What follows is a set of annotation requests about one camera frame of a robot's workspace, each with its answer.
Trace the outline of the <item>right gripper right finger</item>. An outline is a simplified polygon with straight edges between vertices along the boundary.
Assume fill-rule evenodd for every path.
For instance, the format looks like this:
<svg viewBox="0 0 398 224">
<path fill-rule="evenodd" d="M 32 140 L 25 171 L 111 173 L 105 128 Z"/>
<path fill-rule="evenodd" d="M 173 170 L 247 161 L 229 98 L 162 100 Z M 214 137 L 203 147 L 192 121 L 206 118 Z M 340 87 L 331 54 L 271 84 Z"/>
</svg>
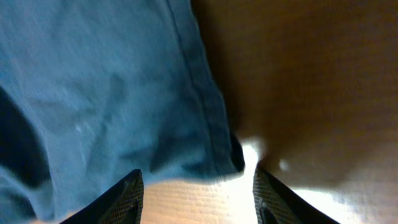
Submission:
<svg viewBox="0 0 398 224">
<path fill-rule="evenodd" d="M 252 192 L 258 224 L 338 224 L 259 167 Z"/>
</svg>

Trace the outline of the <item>navy blue shorts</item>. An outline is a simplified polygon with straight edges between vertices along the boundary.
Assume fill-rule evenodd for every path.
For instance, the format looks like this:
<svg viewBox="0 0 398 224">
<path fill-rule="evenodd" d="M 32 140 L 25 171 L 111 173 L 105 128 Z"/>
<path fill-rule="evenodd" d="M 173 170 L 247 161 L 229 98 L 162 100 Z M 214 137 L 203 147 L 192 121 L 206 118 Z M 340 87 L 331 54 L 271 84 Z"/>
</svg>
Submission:
<svg viewBox="0 0 398 224">
<path fill-rule="evenodd" d="M 1 222 L 242 171 L 190 1 L 1 2 Z"/>
</svg>

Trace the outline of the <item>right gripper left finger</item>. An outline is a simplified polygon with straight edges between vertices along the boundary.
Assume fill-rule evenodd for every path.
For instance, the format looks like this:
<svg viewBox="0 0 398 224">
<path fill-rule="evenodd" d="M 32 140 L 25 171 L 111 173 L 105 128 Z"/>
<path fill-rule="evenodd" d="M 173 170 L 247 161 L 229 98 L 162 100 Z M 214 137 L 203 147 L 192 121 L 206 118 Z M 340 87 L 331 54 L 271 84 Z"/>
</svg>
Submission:
<svg viewBox="0 0 398 224">
<path fill-rule="evenodd" d="M 142 173 L 136 169 L 61 224 L 140 224 L 143 199 Z"/>
</svg>

